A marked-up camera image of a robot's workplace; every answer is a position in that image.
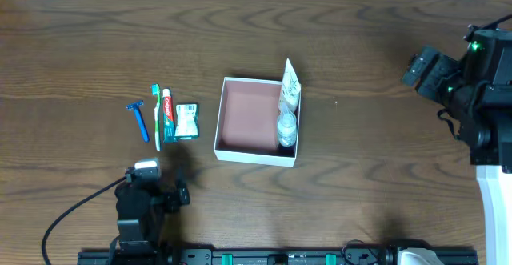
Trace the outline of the blue disposable razor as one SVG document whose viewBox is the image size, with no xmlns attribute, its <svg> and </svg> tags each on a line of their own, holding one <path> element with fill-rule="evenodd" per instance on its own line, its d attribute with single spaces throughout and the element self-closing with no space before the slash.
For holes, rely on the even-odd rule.
<svg viewBox="0 0 512 265">
<path fill-rule="evenodd" d="M 134 116 L 135 116 L 135 119 L 137 121 L 137 124 L 138 124 L 138 128 L 141 132 L 141 135 L 142 135 L 142 139 L 145 143 L 148 143 L 150 141 L 150 136 L 148 134 L 148 131 L 146 129 L 146 124 L 144 122 L 144 119 L 142 117 L 142 112 L 140 110 L 140 107 L 144 104 L 144 102 L 142 100 L 138 100 L 137 102 L 133 102 L 131 104 L 128 104 L 126 106 L 126 109 L 128 111 L 133 111 L 134 112 Z"/>
</svg>

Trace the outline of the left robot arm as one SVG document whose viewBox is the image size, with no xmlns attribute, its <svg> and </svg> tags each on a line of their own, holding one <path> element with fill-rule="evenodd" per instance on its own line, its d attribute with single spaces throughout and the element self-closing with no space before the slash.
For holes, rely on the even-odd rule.
<svg viewBox="0 0 512 265">
<path fill-rule="evenodd" d="M 110 244 L 108 264 L 172 264 L 173 251 L 160 235 L 167 214 L 190 203 L 181 173 L 173 186 L 160 181 L 158 169 L 129 168 L 116 186 L 119 235 Z"/>
</svg>

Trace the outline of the clear pump soap bottle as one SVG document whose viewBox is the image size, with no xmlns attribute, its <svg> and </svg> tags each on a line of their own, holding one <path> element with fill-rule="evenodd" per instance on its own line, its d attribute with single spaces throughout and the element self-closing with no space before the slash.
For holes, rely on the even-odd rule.
<svg viewBox="0 0 512 265">
<path fill-rule="evenodd" d="M 277 119 L 278 149 L 281 155 L 294 156 L 297 134 L 296 116 L 284 102 L 281 102 Z"/>
</svg>

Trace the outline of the white floral lotion tube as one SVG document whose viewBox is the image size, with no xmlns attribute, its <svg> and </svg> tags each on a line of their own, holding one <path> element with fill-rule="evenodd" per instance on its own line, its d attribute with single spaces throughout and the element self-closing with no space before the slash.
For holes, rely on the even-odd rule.
<svg viewBox="0 0 512 265">
<path fill-rule="evenodd" d="M 279 96 L 279 107 L 286 104 L 288 109 L 294 113 L 301 98 L 302 85 L 289 59 L 286 60 L 284 73 L 282 76 L 282 85 Z"/>
</svg>

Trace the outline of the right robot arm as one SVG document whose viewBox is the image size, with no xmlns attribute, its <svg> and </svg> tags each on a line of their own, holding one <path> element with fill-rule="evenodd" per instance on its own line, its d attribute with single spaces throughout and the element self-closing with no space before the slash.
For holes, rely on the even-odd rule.
<svg viewBox="0 0 512 265">
<path fill-rule="evenodd" d="M 437 116 L 470 148 L 484 207 L 489 264 L 511 262 L 511 32 L 470 25 L 460 59 L 424 46 L 402 83 L 441 105 Z"/>
</svg>

